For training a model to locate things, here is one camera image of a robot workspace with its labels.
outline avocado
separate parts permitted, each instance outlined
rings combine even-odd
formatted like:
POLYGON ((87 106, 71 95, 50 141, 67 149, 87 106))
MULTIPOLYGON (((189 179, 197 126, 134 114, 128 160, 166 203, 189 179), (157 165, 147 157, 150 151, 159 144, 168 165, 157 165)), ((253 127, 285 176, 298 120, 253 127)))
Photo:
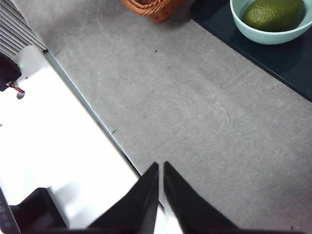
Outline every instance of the avocado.
POLYGON ((266 32, 296 28, 305 16, 303 0, 256 0, 245 11, 242 21, 266 32))

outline gray mat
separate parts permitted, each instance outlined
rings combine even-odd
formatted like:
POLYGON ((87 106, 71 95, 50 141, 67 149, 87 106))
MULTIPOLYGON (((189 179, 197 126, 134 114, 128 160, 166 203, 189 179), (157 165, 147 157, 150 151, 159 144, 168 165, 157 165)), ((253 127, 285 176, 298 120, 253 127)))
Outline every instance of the gray mat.
POLYGON ((14 2, 141 173, 168 160, 236 225, 312 233, 312 104, 192 1, 163 24, 118 0, 14 2))

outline dark teal surface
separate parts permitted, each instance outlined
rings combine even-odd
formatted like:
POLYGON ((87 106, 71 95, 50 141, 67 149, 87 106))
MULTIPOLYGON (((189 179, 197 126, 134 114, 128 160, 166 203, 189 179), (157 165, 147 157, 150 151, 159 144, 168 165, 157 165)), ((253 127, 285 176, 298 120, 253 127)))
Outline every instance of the dark teal surface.
POLYGON ((312 29, 284 44, 262 45, 237 29, 229 0, 197 0, 191 12, 199 25, 312 101, 312 29))

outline wicker basket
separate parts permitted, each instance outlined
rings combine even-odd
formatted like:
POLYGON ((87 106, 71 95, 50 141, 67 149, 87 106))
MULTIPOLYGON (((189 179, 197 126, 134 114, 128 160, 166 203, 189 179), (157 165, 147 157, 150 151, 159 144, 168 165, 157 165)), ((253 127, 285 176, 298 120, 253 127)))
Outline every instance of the wicker basket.
POLYGON ((130 10, 164 22, 185 0, 121 0, 130 10))

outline light blue bowl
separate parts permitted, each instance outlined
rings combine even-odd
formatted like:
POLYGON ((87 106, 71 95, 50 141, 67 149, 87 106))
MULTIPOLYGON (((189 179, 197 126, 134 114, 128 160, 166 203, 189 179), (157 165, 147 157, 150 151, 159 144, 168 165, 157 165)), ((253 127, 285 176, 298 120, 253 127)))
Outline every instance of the light blue bowl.
POLYGON ((233 18, 238 29, 244 36, 254 42, 265 45, 285 43, 297 38, 312 26, 312 0, 305 0, 306 15, 297 28, 277 33, 264 32, 251 28, 247 24, 243 23, 241 18, 243 17, 247 7, 253 2, 254 0, 231 0, 230 4, 233 18))

